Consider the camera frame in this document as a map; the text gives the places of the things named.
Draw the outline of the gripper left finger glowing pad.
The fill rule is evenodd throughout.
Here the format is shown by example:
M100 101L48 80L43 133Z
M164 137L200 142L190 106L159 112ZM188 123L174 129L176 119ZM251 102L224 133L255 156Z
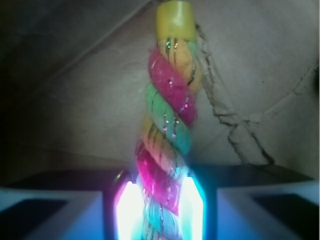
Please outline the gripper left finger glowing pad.
M47 171L0 189L3 240L139 240L137 186L124 169Z

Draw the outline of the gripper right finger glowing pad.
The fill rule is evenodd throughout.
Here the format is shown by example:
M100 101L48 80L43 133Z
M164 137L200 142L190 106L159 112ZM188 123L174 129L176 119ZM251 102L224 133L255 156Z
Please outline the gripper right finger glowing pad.
M185 240L317 240L319 181L278 165L193 164L182 183Z

